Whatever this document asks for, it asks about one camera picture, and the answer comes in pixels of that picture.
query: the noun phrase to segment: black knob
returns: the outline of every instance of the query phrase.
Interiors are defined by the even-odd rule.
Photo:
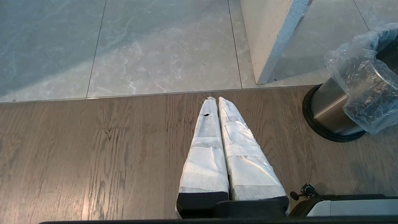
[[[290,192],[290,197],[293,198],[293,200],[299,200],[300,198],[300,196],[294,191]]]
[[[315,191],[315,189],[312,188],[312,187],[306,187],[305,188],[305,193],[308,194],[308,195],[314,194],[314,191]]]

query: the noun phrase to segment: trash can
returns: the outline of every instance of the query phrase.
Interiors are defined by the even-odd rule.
[[[327,53],[325,63],[331,78],[302,104],[316,133],[348,142],[398,123],[398,23],[356,36]]]

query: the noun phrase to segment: wooden floor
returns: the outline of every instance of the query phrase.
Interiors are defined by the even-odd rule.
[[[0,104],[0,223],[175,218],[208,96],[235,103],[287,192],[311,182],[321,194],[397,196],[398,126],[325,140],[301,113],[309,89]]]

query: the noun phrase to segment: stainless steel trash can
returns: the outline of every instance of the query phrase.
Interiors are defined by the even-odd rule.
[[[302,111],[309,126],[320,136],[336,142],[349,142],[365,134],[343,111],[346,93],[330,78],[314,86],[302,103]]]

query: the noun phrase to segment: floor tile grout line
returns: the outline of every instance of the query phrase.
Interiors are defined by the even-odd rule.
[[[358,8],[358,6],[357,6],[357,3],[355,2],[355,0],[352,0],[352,1],[354,2],[355,6],[357,7],[357,9],[358,9],[358,11],[359,11],[359,14],[360,14],[361,17],[362,17],[362,20],[363,20],[363,22],[365,23],[366,28],[368,28],[368,30],[370,30],[369,27],[368,27],[368,24],[366,24],[366,22],[365,22],[365,18],[363,17],[361,11],[359,10],[359,8]]]
[[[230,20],[231,20],[232,38],[234,39],[234,47],[235,47],[235,55],[236,55],[236,64],[238,65],[238,73],[239,73],[240,88],[243,89],[243,87],[242,87],[242,77],[240,76],[240,67],[239,67],[239,60],[238,60],[238,50],[236,49],[236,41],[235,41],[235,34],[234,34],[234,25],[232,24],[232,16],[231,16],[231,8],[229,7],[229,0],[227,0],[227,3],[228,3],[229,18],[230,18]]]
[[[58,102],[58,101],[72,101],[72,100],[96,100],[96,99],[109,99],[109,98],[124,98],[124,97],[143,97],[143,96],[158,96],[158,95],[174,95],[174,94],[194,94],[194,93],[209,93],[209,92],[227,92],[227,91],[248,91],[248,90],[263,90],[271,88],[293,88],[301,86],[315,86],[316,84],[304,84],[298,86],[268,86],[268,87],[250,87],[250,88],[229,88],[229,89],[213,89],[213,90],[198,90],[198,91],[182,91],[182,92],[159,92],[159,93],[147,93],[147,94],[136,94],[136,95],[117,95],[117,96],[92,96],[92,97],[77,97],[77,98],[61,98],[61,99],[50,99],[50,100],[28,100],[28,101],[17,101],[17,102],[0,102],[2,104],[18,104],[18,103],[37,103],[37,102]]]
[[[101,34],[101,27],[102,27],[102,21],[103,21],[103,17],[105,15],[105,7],[106,7],[106,0],[105,0],[105,4],[103,5],[103,11],[102,11],[102,18],[101,18],[101,23],[100,23],[100,28],[98,31],[98,38],[97,38],[97,45],[96,45],[96,50],[94,51],[94,58],[93,58],[93,64],[91,65],[91,72],[90,72],[90,78],[88,79],[88,87],[87,87],[87,93],[86,93],[86,98],[88,97],[88,90],[90,89],[90,83],[91,83],[91,77],[93,75],[93,68],[94,68],[94,62],[96,60],[96,55],[97,55],[97,48],[98,48],[98,42],[100,41],[100,34]]]

